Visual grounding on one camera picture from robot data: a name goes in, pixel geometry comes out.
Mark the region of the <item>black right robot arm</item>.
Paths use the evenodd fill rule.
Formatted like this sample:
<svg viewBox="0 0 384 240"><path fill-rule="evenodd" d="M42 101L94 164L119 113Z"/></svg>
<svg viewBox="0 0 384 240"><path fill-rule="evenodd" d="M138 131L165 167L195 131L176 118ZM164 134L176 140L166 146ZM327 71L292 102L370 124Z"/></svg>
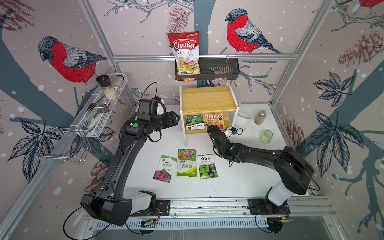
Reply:
<svg viewBox="0 0 384 240"><path fill-rule="evenodd" d="M249 163L273 169L281 180L271 187L266 196L249 200L252 215L275 215L286 208L293 195L304 196L310 186L313 167L293 148L264 150L232 143L217 126L208 127L207 133L218 151L218 156L232 163Z"/></svg>

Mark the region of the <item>pink shop picture packet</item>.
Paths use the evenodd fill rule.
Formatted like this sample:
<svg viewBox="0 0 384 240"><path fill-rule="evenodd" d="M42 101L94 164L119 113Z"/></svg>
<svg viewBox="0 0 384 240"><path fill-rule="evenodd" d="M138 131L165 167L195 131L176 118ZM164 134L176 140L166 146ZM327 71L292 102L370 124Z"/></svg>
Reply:
<svg viewBox="0 0 384 240"><path fill-rule="evenodd" d="M223 113L205 114L205 125L206 129L210 126L217 126L221 131L223 131L225 129Z"/></svg>

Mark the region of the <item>mimosa seed bag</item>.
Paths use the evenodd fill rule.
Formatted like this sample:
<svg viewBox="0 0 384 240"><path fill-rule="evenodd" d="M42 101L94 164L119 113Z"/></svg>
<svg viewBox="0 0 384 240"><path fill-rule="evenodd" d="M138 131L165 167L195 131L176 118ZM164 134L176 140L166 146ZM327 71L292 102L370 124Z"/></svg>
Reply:
<svg viewBox="0 0 384 240"><path fill-rule="evenodd" d="M198 155L197 162L201 180L218 177L214 154Z"/></svg>

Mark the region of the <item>green flower seed bag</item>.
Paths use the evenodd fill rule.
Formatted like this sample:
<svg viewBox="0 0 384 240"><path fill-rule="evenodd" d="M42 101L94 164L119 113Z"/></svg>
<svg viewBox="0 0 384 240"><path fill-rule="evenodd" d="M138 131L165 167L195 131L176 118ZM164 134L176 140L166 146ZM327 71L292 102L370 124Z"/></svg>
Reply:
<svg viewBox="0 0 384 240"><path fill-rule="evenodd" d="M197 151L191 149L178 150L177 177L196 178L197 170Z"/></svg>

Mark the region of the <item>dark green seed bag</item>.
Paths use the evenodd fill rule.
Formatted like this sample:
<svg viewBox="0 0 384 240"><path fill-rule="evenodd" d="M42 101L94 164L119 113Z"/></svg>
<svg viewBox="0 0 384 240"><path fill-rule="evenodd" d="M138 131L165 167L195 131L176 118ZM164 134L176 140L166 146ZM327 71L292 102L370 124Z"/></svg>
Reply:
<svg viewBox="0 0 384 240"><path fill-rule="evenodd" d="M203 115L187 115L186 130L203 130L205 129Z"/></svg>

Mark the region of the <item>green white purple seed bag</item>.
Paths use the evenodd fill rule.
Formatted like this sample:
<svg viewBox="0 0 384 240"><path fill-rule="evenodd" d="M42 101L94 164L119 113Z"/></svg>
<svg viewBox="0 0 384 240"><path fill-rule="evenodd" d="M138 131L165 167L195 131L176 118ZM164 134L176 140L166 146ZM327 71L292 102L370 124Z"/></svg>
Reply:
<svg viewBox="0 0 384 240"><path fill-rule="evenodd" d="M170 183L173 172L176 169L178 159L162 155L153 179L165 183Z"/></svg>

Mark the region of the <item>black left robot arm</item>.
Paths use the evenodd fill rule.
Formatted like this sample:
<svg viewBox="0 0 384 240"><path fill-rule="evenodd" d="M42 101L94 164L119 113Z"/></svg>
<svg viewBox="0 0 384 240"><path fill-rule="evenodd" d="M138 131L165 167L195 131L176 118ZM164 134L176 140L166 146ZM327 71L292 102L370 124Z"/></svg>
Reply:
<svg viewBox="0 0 384 240"><path fill-rule="evenodd" d="M130 215L156 211L156 194L139 191L125 199L124 188L137 155L153 132L177 126L180 116L167 112L162 99L141 99L138 110L122 126L119 146L101 183L83 195L82 208L94 219L123 226Z"/></svg>

